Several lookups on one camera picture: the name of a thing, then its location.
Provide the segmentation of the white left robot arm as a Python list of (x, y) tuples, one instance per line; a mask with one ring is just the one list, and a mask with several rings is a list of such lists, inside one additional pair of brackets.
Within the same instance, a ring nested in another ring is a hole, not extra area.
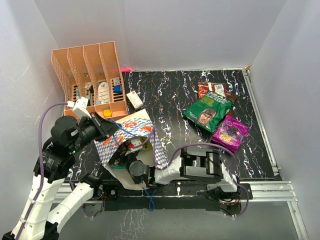
[(57, 240), (71, 216), (90, 198), (103, 195), (100, 180), (90, 174), (76, 185), (56, 208), (55, 196), (76, 162), (75, 155), (93, 141), (112, 138), (119, 126), (92, 112), (80, 121), (73, 116), (58, 118), (51, 128), (48, 147), (39, 146), (34, 167), (32, 187), (22, 215), (13, 228), (3, 235), (4, 240)]

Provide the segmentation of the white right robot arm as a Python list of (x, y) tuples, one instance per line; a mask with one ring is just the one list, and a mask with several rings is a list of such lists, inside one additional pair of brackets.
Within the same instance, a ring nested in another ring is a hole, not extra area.
[(166, 186), (183, 178), (209, 186), (209, 191), (221, 191), (233, 199), (241, 192), (237, 177), (231, 174), (215, 149), (184, 147), (170, 164), (148, 165), (137, 159), (135, 153), (126, 154), (120, 164), (124, 166), (124, 176), (117, 179), (128, 190), (141, 190), (143, 187)]

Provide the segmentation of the red doritos bag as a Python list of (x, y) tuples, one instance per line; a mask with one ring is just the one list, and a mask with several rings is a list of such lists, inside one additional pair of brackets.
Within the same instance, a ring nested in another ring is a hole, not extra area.
[(226, 84), (212, 82), (198, 82), (198, 99), (201, 99), (207, 92), (215, 92), (223, 97), (227, 97)]

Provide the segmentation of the purple snack bag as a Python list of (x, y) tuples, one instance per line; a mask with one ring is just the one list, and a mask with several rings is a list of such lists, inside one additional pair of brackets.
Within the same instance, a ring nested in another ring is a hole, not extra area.
[(248, 137), (249, 128), (227, 115), (216, 128), (211, 140), (235, 153)]

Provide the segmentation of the teal foxs candy bag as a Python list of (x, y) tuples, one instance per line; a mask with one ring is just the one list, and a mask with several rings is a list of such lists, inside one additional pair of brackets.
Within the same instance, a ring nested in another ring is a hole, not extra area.
[(120, 164), (120, 165), (110, 165), (110, 168), (113, 170), (118, 170), (118, 169), (126, 169), (126, 165), (125, 164)]

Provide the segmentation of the brown kettle chips bag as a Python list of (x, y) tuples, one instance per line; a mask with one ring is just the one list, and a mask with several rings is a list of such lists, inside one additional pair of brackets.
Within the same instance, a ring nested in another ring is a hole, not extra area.
[[(229, 100), (232, 101), (233, 106), (235, 106), (235, 102), (237, 101), (238, 96), (235, 95), (235, 94), (232, 93), (232, 92), (229, 92), (229, 91), (225, 91), (224, 94), (225, 94), (225, 97), (226, 97), (227, 99), (229, 99)], [(228, 116), (231, 116), (231, 117), (233, 116), (233, 113), (232, 113), (232, 110), (231, 110), (231, 109), (229, 110), (229, 112), (227, 113), (227, 115), (228, 115)]]

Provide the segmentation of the blue checkered paper bag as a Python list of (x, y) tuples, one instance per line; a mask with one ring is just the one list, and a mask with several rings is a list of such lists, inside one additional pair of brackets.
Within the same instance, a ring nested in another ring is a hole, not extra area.
[(127, 147), (132, 139), (140, 139), (143, 145), (147, 142), (152, 145), (151, 150), (139, 150), (137, 159), (152, 166), (167, 165), (167, 157), (158, 138), (156, 128), (146, 110), (137, 111), (117, 121), (113, 119), (108, 119), (108, 121), (114, 122), (119, 130), (102, 142), (96, 141), (95, 147), (102, 166), (116, 180), (118, 180), (117, 177), (125, 175), (125, 169), (111, 169), (110, 165), (119, 165), (120, 157), (127, 155)]

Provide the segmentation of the green snack bag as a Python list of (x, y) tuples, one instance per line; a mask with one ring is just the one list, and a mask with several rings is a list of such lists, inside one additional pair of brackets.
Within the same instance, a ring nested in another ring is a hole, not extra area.
[(194, 102), (183, 116), (195, 125), (213, 133), (218, 124), (233, 107), (233, 102), (213, 91), (208, 91), (203, 97)]

